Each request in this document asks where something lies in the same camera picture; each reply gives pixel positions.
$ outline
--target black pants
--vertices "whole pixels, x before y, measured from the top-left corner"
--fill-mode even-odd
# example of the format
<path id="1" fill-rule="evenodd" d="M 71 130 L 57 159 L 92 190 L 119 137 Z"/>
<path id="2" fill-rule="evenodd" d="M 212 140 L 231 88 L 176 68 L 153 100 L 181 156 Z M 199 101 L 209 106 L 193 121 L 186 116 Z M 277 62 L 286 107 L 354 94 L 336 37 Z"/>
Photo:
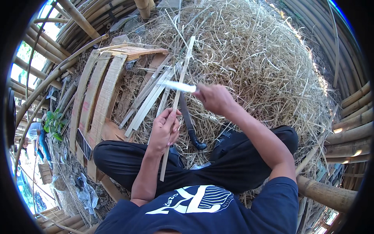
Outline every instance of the black pants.
<path id="1" fill-rule="evenodd" d="M 298 144 L 295 130 L 288 126 L 271 130 L 294 154 Z M 146 149 L 147 145 L 103 141 L 96 145 L 93 157 L 102 172 L 131 191 Z M 259 187 L 272 171 L 243 132 L 233 133 L 223 140 L 211 154 L 212 165 L 200 170 L 183 169 L 176 157 L 169 155 L 164 182 L 159 180 L 160 163 L 156 197 L 193 185 L 216 185 L 238 194 Z"/>

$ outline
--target dry straw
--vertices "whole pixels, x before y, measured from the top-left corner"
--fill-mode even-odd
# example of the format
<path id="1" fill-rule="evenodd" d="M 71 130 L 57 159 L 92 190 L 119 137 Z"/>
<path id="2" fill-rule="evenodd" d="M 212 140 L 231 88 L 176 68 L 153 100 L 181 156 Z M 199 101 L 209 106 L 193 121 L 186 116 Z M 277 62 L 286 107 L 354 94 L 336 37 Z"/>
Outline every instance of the dry straw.
<path id="1" fill-rule="evenodd" d="M 314 73 L 311 53 L 297 32 L 253 2 L 207 0 L 184 4 L 180 10 L 160 12 L 144 26 L 143 35 L 133 32 L 129 38 L 139 44 L 167 48 L 175 59 L 184 60 L 186 51 L 179 53 L 185 42 L 196 35 L 185 83 L 224 85 L 244 109 L 267 127 L 294 127 L 300 141 L 294 155 L 298 165 L 322 129 L 331 129 L 327 122 L 332 100 L 327 95 L 328 84 Z M 174 96 L 171 91 L 166 107 L 172 106 Z M 148 142 L 160 97 L 134 133 L 135 142 Z M 181 127 L 175 146 L 190 168 L 208 161 L 226 120 L 205 110 L 191 95 L 186 95 L 186 101 L 196 135 L 208 144 L 204 151 L 197 152 L 189 142 L 186 126 Z M 320 155 L 316 154 L 308 168 Z"/>

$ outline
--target hand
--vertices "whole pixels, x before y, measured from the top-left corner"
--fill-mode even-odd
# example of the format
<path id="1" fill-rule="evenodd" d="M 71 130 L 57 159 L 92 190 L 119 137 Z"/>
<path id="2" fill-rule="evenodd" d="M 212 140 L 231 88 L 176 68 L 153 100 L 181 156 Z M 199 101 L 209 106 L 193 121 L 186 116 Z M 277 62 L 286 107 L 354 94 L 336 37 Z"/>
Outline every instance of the hand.
<path id="1" fill-rule="evenodd" d="M 229 117 L 231 113 L 241 108 L 237 104 L 231 93 L 222 85 L 205 86 L 197 85 L 197 91 L 192 93 L 204 105 L 205 109 L 224 117 Z"/>
<path id="2" fill-rule="evenodd" d="M 177 115 L 181 114 L 179 110 L 167 108 L 154 119 L 148 148 L 164 154 L 166 146 L 174 144 L 179 136 Z"/>

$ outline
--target knife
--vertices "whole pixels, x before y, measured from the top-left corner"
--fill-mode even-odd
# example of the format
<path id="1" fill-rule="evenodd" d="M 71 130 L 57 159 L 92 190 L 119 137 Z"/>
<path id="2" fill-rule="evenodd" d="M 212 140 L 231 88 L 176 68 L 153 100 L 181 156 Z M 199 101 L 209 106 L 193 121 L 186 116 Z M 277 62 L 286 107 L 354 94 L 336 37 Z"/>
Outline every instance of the knife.
<path id="1" fill-rule="evenodd" d="M 179 82 L 170 81 L 170 80 L 167 80 L 161 83 L 161 85 L 166 85 L 167 87 L 171 89 L 179 90 L 182 92 L 196 92 L 196 85 L 188 85 L 185 83 L 179 83 Z"/>
<path id="2" fill-rule="evenodd" d="M 181 95 L 179 96 L 179 103 L 181 105 L 181 112 L 182 112 L 182 115 L 183 115 L 183 118 L 184 118 L 184 122 L 186 123 L 188 135 L 190 136 L 190 140 L 191 140 L 192 145 L 195 146 L 195 148 L 197 150 L 204 150 L 207 145 L 206 145 L 206 143 L 200 143 L 197 140 L 196 133 L 195 133 L 195 130 L 193 129 L 193 125 L 191 123 L 190 113 L 188 112 L 187 103 L 186 103 L 186 100 L 184 99 L 183 92 L 181 92 Z"/>

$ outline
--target shoe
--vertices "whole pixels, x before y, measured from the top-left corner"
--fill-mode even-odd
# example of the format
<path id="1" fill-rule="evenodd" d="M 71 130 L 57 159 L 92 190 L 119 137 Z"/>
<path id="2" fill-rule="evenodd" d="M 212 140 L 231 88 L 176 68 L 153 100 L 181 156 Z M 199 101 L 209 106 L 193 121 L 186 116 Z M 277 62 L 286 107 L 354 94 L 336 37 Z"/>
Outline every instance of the shoe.
<path id="1" fill-rule="evenodd" d="M 174 164 L 174 166 L 183 169 L 183 161 L 180 157 L 180 154 L 178 153 L 177 149 L 174 147 L 174 145 L 170 146 L 169 149 L 169 156 L 168 156 L 168 161 Z"/>
<path id="2" fill-rule="evenodd" d="M 235 125 L 230 122 L 226 122 L 221 126 L 220 136 L 217 138 L 217 142 L 213 149 L 218 147 L 225 139 L 230 138 L 231 134 L 234 132 L 234 127 Z"/>

